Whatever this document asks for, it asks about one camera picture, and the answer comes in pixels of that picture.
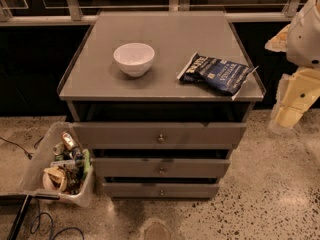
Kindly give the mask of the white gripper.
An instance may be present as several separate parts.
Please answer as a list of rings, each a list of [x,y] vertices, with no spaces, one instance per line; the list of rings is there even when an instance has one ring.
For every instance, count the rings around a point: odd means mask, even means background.
[[[319,37],[317,26],[291,23],[265,44],[269,51],[285,52],[287,60],[298,66],[292,75],[284,75],[278,85],[277,102],[268,125],[276,134],[291,131],[319,98]]]

